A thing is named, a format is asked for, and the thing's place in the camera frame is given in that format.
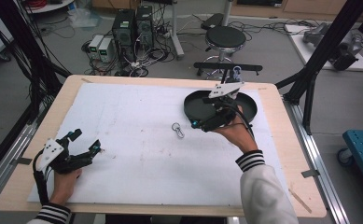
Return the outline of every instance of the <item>robotic hand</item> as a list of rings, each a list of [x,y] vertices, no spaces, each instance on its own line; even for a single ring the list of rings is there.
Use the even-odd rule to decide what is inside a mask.
[[[102,151],[99,140],[96,140],[90,147],[89,151],[73,156],[69,154],[68,145],[70,141],[74,142],[82,131],[76,129],[74,132],[68,133],[65,137],[57,140],[49,139],[44,149],[38,152],[33,161],[33,171],[35,183],[38,189],[40,202],[47,203],[49,201],[47,191],[47,178],[49,167],[59,174],[68,174],[81,167],[92,164],[93,158]],[[36,161],[42,154],[41,162],[36,169]]]

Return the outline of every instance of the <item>black and white striped cuff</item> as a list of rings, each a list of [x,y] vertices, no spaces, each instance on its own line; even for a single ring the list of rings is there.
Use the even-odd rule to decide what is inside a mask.
[[[56,203],[46,203],[35,219],[45,220],[53,224],[64,224],[70,216],[70,209]]]
[[[246,172],[254,166],[265,164],[265,160],[263,160],[263,154],[261,150],[254,150],[245,153],[236,160],[236,163],[243,172]]]

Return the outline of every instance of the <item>black tray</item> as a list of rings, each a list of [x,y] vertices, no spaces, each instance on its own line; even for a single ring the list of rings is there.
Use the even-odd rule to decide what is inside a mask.
[[[205,104],[203,97],[208,97],[210,91],[195,91],[188,95],[184,101],[184,113],[189,120],[205,120],[215,115],[216,110],[211,104]],[[236,97],[237,105],[243,109],[243,114],[251,122],[257,114],[257,104],[253,98],[239,92]]]

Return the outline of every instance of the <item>human hand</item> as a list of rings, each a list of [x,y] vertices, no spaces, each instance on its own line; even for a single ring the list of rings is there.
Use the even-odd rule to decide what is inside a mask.
[[[54,191],[50,197],[51,203],[56,203],[65,206],[68,199],[73,195],[74,185],[77,178],[82,174],[82,169],[77,169],[69,174],[60,175],[54,172]]]
[[[251,136],[250,132],[244,126],[242,119],[236,115],[229,125],[213,130],[215,133],[220,133],[237,146],[243,153],[258,150],[257,143]]]

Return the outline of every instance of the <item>plug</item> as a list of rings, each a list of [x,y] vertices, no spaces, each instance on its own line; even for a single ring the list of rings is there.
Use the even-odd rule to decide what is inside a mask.
[[[170,33],[169,33],[169,32],[167,32],[167,33],[166,33],[166,34],[164,34],[163,36],[164,36],[164,38],[168,39],[168,38],[170,38]]]

